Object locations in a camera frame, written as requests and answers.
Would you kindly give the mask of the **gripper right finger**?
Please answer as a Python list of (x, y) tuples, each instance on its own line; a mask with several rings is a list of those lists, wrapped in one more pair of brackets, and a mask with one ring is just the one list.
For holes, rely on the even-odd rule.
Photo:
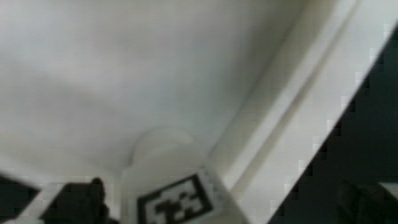
[(398, 224), (398, 198), (381, 184), (342, 182), (337, 224)]

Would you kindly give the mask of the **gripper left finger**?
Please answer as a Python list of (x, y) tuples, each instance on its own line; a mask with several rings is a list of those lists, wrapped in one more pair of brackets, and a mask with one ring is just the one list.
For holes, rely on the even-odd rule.
[(22, 212), (0, 224), (109, 224), (106, 199), (100, 177), (88, 182), (51, 183)]

